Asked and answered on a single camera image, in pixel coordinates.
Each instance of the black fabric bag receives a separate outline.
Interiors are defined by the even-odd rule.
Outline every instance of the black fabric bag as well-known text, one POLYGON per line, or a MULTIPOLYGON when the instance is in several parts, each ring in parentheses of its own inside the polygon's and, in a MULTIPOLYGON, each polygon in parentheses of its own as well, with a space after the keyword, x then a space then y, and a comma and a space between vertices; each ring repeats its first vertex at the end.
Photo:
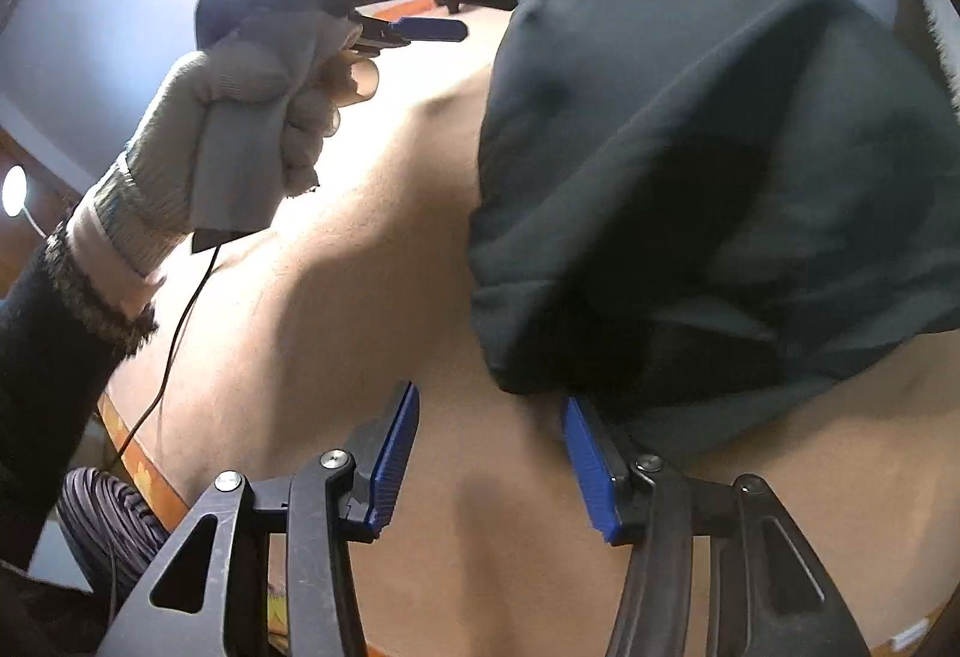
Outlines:
POLYGON ((520 0, 478 164, 497 383, 675 458, 960 318, 960 127, 851 0, 520 0))

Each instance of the black sleeve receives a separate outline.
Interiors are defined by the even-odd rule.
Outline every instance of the black sleeve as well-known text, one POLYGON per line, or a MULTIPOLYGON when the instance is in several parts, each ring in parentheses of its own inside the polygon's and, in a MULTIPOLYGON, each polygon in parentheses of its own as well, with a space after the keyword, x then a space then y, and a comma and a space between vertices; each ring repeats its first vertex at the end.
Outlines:
POLYGON ((110 375, 154 328, 105 305, 61 227, 0 308, 0 559, 25 568, 110 375))

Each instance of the fuzzy cuff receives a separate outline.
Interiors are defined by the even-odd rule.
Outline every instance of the fuzzy cuff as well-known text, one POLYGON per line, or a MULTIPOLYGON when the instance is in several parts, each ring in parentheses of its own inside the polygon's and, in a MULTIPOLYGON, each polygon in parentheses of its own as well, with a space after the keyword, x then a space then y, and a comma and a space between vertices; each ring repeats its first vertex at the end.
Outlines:
POLYGON ((125 356, 133 356, 157 330, 152 305, 131 321, 110 307, 75 263, 66 243, 66 226, 61 224, 47 239, 43 266, 56 292, 70 313, 100 339, 125 356))

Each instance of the cloth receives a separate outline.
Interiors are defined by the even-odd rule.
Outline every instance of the cloth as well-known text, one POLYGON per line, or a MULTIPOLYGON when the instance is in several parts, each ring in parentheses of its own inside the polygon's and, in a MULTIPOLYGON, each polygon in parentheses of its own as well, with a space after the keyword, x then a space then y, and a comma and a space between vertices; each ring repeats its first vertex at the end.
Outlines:
POLYGON ((478 165, 493 377, 674 459, 957 325, 960 130, 851 0, 520 0, 478 165))
MULTIPOLYGON (((237 40, 269 48, 288 83, 269 102, 219 102, 206 114, 192 165, 191 232, 261 232, 272 224, 284 196, 316 186, 313 165, 323 137, 340 123, 320 68, 339 59, 360 31, 347 18, 315 11, 260 11, 240 23, 237 40), (303 107, 307 97, 311 106, 303 107)), ((352 79, 346 69, 344 76, 352 79)))
MULTIPOLYGON (((208 51, 184 56, 160 85, 126 149, 80 203, 96 211, 114 248, 139 275, 157 270, 193 230, 198 148, 215 120, 215 104, 241 104, 240 116, 250 120, 264 110, 272 112, 258 106, 276 103, 280 111, 270 123, 275 120, 277 137, 265 152, 277 165, 280 195, 296 196, 317 183, 313 165, 323 138, 339 125, 329 80, 320 76, 320 68, 339 59, 359 27, 316 11, 256 14, 240 29, 248 23, 280 25, 280 33, 291 32, 301 46, 304 37, 315 37, 315 52, 309 46, 296 74, 284 63, 289 59, 280 59, 272 48, 234 35, 208 51)), ((340 64, 340 69, 349 78, 349 66, 340 64)), ((218 157, 232 144, 229 138, 221 140, 218 157)))

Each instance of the black cable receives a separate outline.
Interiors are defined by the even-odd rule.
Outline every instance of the black cable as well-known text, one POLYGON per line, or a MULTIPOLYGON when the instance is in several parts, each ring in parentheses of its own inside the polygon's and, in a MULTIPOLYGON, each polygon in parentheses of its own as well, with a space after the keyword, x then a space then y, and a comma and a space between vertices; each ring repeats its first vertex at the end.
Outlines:
MULTIPOLYGON (((216 248, 213 249, 213 256, 210 256, 210 264, 208 265, 206 272, 203 273, 203 278, 200 279, 200 283, 197 285, 197 288, 193 292, 193 296, 189 299, 189 302, 186 304, 186 307, 184 307, 184 312, 181 313, 181 316, 179 317, 179 321, 176 322, 176 328, 174 329, 174 336, 170 341, 170 350, 169 352, 167 352, 167 363, 163 369, 163 379, 160 381, 160 389, 157 389, 157 396, 147 406, 147 409, 141 414, 140 418, 136 420, 136 423, 133 425, 130 432, 127 433, 126 439, 123 441, 122 444, 120 444, 120 448, 117 449, 117 454, 114 457, 112 463, 107 467, 107 473, 109 473, 109 470, 112 470, 116 466, 116 464, 123 459, 123 455, 126 454, 127 449, 130 447, 130 444, 133 442, 133 438, 136 437, 136 433, 143 426, 144 422, 146 422, 147 419, 150 418, 150 415, 155 410, 157 410, 157 406, 159 406, 160 402, 163 400, 163 395, 167 391, 167 383, 170 380, 170 371, 171 369, 173 369, 174 355, 176 353, 176 344, 179 342, 179 338, 181 337, 181 333, 184 330, 184 324, 186 323, 186 320, 190 315, 190 311, 193 309, 194 305, 197 303, 198 297, 200 297, 200 292, 203 291, 203 287, 206 285, 206 282, 210 279, 210 275, 213 274, 213 268, 216 266, 217 256, 219 255, 220 255, 220 246, 218 245, 216 248)), ((128 487, 122 481, 118 480, 115 476, 102 475, 102 473, 99 473, 99 472, 94 472, 94 473, 98 474, 96 478, 93 478, 90 480, 78 479, 77 481, 74 481, 72 487, 71 486, 64 487, 64 493, 69 493, 72 489, 74 494, 73 496, 71 496, 70 494, 66 494, 65 499, 64 497, 61 497, 61 501, 64 503, 64 508, 62 509, 62 511, 64 512, 64 516, 62 516, 61 518, 64 519, 65 523, 69 523, 69 521, 71 520, 70 514, 83 513, 83 507, 85 507, 85 505, 90 505, 91 510, 95 511, 97 514, 97 518, 100 523, 99 524, 100 532, 104 538, 104 543, 106 544, 107 554, 109 555, 109 561, 110 561, 109 612, 107 613, 107 626, 109 626, 113 624, 113 619, 116 616, 116 611, 117 611, 117 602, 118 602, 117 556, 113 548, 112 533, 110 532, 110 520, 107 518, 107 515, 104 513, 104 509, 102 507, 100 497, 98 497, 97 494, 93 492, 93 490, 95 487, 98 487, 98 486, 101 487, 103 496, 106 497, 107 502, 111 504, 115 504, 117 499, 121 496, 125 498, 122 505, 112 508, 112 513, 114 513, 114 520, 113 520, 114 524, 117 523, 117 520, 119 518, 121 518, 118 516, 118 514, 124 513, 125 510, 127 512, 130 511, 130 509, 126 506, 128 506, 128 504, 130 504, 131 502, 134 502, 134 500, 131 498, 130 492, 127 491, 131 489, 131 487, 128 487), (113 485, 112 489, 109 489, 109 487, 112 486, 109 483, 109 481, 116 482, 113 485)), ((149 507, 146 505, 145 502, 143 502, 143 507, 147 508, 147 510, 149 511, 149 507)), ((136 520, 128 521, 128 523, 136 523, 136 520)), ((73 534, 75 535, 85 534, 86 538, 82 539, 83 540, 82 550, 74 551, 73 548, 71 548, 72 553, 74 554, 75 557, 92 556, 92 554, 90 553, 91 544, 93 544, 93 542, 96 542, 96 541, 91 536, 95 535, 97 530, 90 529, 89 526, 84 526, 83 524, 78 523, 76 517, 73 517, 73 527, 74 527, 74 529, 72 530, 73 534)), ((160 546, 163 545, 163 542, 166 540, 166 537, 165 537, 166 531, 163 530, 162 525, 160 524, 159 521, 157 521, 157 523, 153 527, 155 528, 147 530, 147 537, 145 538, 145 540, 147 540, 147 542, 153 542, 155 544, 155 548, 159 550, 160 546)), ((125 534, 125 531, 123 530, 123 528, 119 528, 117 531, 120 534, 125 534)), ((64 533, 71 533, 71 531, 65 530, 64 533)), ((134 567, 137 567, 140 564, 138 555, 133 556, 128 553, 132 551, 134 548, 136 547, 130 547, 129 545, 125 545, 124 550, 127 553, 125 553, 123 556, 124 560, 126 561, 126 565, 124 566, 124 569, 128 569, 128 566, 131 566, 131 564, 133 564, 134 567)), ((101 554, 103 553, 103 547, 101 547, 99 544, 93 548, 93 553, 98 553, 98 552, 101 554)), ((125 588, 123 589, 122 592, 123 592, 123 598, 126 599, 126 596, 130 593, 130 589, 128 589, 125 585, 125 588)))
POLYGON ((136 424, 133 425, 130 432, 127 434, 126 440, 120 444, 120 448, 117 449, 116 457, 113 459, 112 464, 109 468, 113 468, 117 462, 123 459, 123 455, 126 454, 127 449, 130 447, 133 437, 136 436, 136 433, 143 426, 143 422, 146 422, 150 418, 152 412, 157 410, 157 406, 160 405, 160 401, 163 400, 163 395, 167 391, 167 382, 170 380, 170 371, 173 369, 174 364, 174 354, 176 353, 176 343, 179 341, 179 336, 181 336, 181 330, 184 328, 186 323, 187 316, 190 315, 190 311, 193 309, 194 304, 197 302, 197 298, 200 297, 200 292, 203 291, 203 287, 206 285, 206 282, 210 279, 210 275, 213 273, 213 268, 217 263, 217 256, 220 255, 220 246, 218 245, 213 249, 213 256, 210 256, 210 264, 206 269, 206 272, 203 273, 203 278, 200 279, 200 283, 197 285, 196 291, 194 291, 193 296, 190 298, 190 302, 184 307, 184 312, 181 313, 179 321, 176 322, 176 328, 174 329, 173 339, 170 341, 170 350, 167 353, 167 364, 163 369, 163 379, 160 382, 160 389, 157 390, 157 396, 154 398, 154 401, 150 403, 150 406, 147 406, 147 409, 141 414, 140 418, 136 420, 136 424))

